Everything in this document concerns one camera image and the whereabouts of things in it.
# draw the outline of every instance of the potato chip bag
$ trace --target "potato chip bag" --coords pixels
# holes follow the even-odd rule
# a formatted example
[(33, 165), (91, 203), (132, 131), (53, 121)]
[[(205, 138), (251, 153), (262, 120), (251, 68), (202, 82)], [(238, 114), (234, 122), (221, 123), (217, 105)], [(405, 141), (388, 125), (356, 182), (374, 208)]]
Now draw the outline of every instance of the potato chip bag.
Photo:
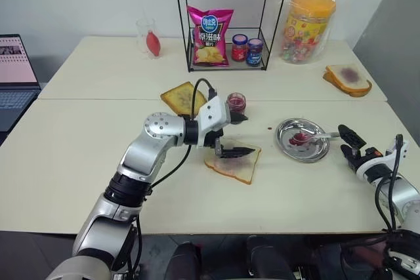
[(194, 27), (194, 64), (229, 66), (224, 34), (234, 13), (232, 9), (200, 11), (188, 6)]

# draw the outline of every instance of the toast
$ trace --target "toast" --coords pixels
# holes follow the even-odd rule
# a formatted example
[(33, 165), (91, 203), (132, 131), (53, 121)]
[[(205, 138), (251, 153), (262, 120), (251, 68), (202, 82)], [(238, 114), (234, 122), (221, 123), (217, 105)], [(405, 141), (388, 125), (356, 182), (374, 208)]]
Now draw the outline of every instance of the toast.
[[(160, 94), (160, 98), (169, 105), (169, 107), (177, 115), (191, 115), (192, 107), (192, 93), (194, 87), (191, 82), (185, 82), (182, 85), (177, 86), (163, 94)], [(198, 114), (198, 110), (202, 107), (207, 100), (204, 95), (197, 90), (196, 103), (194, 104), (194, 116)]]
[(204, 163), (207, 167), (222, 175), (235, 178), (240, 182), (251, 185), (255, 165), (257, 164), (261, 148), (243, 144), (233, 139), (221, 138), (220, 142), (226, 149), (233, 147), (248, 147), (255, 149), (255, 151), (248, 155), (244, 155), (243, 157), (226, 159), (216, 156), (214, 149), (207, 149), (204, 155)]
[(365, 96), (372, 83), (362, 75), (356, 65), (331, 65), (326, 67), (323, 78), (352, 97)]

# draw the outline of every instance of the chip bag logo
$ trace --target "chip bag logo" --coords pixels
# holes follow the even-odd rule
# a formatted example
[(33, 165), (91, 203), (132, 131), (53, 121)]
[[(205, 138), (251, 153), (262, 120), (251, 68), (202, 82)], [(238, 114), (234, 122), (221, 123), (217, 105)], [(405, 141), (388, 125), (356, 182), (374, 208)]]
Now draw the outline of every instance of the chip bag logo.
[(218, 22), (215, 16), (204, 16), (201, 19), (201, 27), (207, 33), (213, 33), (217, 30)]

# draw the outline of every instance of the black wire rack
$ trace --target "black wire rack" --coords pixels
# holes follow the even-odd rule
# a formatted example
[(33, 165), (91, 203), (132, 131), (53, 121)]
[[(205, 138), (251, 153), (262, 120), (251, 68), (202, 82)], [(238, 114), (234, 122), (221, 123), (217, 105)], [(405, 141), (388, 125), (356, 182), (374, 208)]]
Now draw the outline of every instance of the black wire rack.
[[(274, 44), (274, 38), (276, 36), (277, 27), (280, 19), (280, 15), (283, 9), (284, 0), (281, 0), (280, 6), (277, 6), (274, 10), (278, 13), (276, 14), (276, 18), (273, 21), (273, 26), (270, 29), (274, 31), (270, 31), (269, 34), (272, 36), (269, 37), (269, 40), (263, 33), (263, 18), (264, 12), (266, 11), (267, 0), (261, 0), (263, 2), (261, 17), (259, 19), (259, 25), (256, 24), (254, 26), (249, 27), (231, 27), (228, 28), (226, 31), (226, 55), (228, 57), (229, 66), (212, 66), (206, 64), (195, 65), (193, 61), (194, 57), (194, 39), (192, 37), (194, 31), (194, 24), (190, 21), (188, 13), (187, 13), (187, 6), (189, 4), (188, 0), (177, 0), (178, 1), (178, 9), (179, 9), (179, 16), (181, 22), (181, 30), (182, 30), (182, 38), (184, 39), (184, 48), (185, 48), (185, 56), (186, 56), (186, 64), (188, 71), (220, 71), (220, 70), (266, 70), (268, 67), (268, 62), (270, 60), (270, 55), (272, 53), (272, 48)], [(246, 62), (236, 62), (231, 59), (231, 52), (232, 52), (232, 36), (234, 34), (246, 34), (248, 38), (257, 37), (263, 41), (263, 50), (262, 50), (262, 58), (261, 63), (259, 66), (249, 66)]]

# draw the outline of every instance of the gray wall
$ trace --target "gray wall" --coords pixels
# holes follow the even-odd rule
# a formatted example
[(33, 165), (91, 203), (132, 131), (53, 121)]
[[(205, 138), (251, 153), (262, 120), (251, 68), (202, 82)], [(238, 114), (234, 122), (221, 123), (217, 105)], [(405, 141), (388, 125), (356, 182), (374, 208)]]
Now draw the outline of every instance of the gray wall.
[(354, 52), (420, 145), (419, 19), (420, 0), (382, 0)]

